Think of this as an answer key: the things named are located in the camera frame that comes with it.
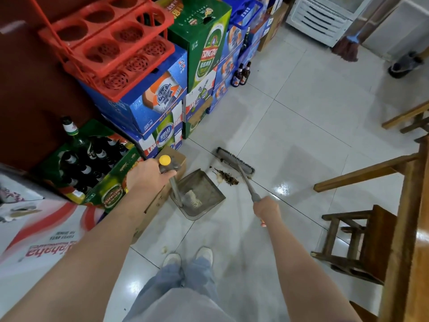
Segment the white sneaker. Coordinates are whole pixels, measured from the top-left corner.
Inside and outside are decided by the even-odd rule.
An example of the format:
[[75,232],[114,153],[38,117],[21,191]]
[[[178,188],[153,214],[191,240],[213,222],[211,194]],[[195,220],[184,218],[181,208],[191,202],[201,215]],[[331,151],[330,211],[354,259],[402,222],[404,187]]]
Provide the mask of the white sneaker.
[[201,249],[198,250],[195,258],[198,259],[201,256],[210,262],[210,266],[213,265],[213,251],[212,251],[212,249],[209,249],[208,247],[203,246]]
[[164,263],[162,264],[163,267],[166,265],[179,265],[179,267],[182,265],[182,258],[177,253],[171,253],[167,255],[167,257],[164,260]]

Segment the forearm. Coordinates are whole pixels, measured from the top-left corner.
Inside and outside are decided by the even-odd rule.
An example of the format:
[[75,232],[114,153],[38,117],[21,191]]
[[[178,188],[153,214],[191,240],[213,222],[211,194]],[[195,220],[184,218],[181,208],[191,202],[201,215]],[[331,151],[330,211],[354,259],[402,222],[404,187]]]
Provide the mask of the forearm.
[[348,300],[287,229],[280,216],[273,216],[265,223],[290,319],[293,322],[360,321]]
[[155,195],[133,189],[2,319],[102,321],[135,228]]

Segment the broom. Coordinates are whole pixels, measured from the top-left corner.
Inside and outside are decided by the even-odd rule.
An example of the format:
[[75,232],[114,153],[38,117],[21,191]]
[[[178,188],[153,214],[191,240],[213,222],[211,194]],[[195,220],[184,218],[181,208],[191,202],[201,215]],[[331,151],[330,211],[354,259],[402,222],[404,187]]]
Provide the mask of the broom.
[[[357,62],[357,50],[360,45],[359,41],[359,35],[364,30],[364,28],[367,26],[367,24],[371,21],[371,19],[375,16],[377,11],[382,7],[386,0],[383,0],[378,7],[375,9],[375,11],[372,13],[372,15],[367,19],[367,21],[364,23],[362,28],[357,32],[356,35],[353,36],[344,36],[342,37],[335,45],[331,48],[331,52],[334,54],[337,54],[341,56],[342,59],[348,61],[348,62]],[[380,21],[381,23],[386,17],[392,13],[392,11],[395,9],[391,9]]]

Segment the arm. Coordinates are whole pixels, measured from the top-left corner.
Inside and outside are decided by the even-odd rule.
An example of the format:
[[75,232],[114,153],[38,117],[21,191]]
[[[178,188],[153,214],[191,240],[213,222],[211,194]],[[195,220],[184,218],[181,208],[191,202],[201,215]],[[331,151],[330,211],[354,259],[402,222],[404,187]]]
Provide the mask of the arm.
[[276,201],[265,197],[253,208],[267,226],[291,321],[361,322],[335,283],[284,225]]
[[154,159],[127,175],[129,192],[3,317],[1,322],[103,321],[144,210],[170,177]]

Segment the light blue jeans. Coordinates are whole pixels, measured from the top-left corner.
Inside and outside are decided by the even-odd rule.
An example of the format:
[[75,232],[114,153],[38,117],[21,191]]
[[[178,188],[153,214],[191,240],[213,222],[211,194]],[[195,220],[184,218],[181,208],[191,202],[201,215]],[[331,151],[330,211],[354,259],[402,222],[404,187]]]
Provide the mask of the light blue jeans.
[[183,281],[184,287],[193,289],[215,303],[219,303],[210,262],[200,257],[188,264],[185,273],[179,265],[166,265],[161,268],[139,292],[124,322],[142,314],[171,288],[181,287]]

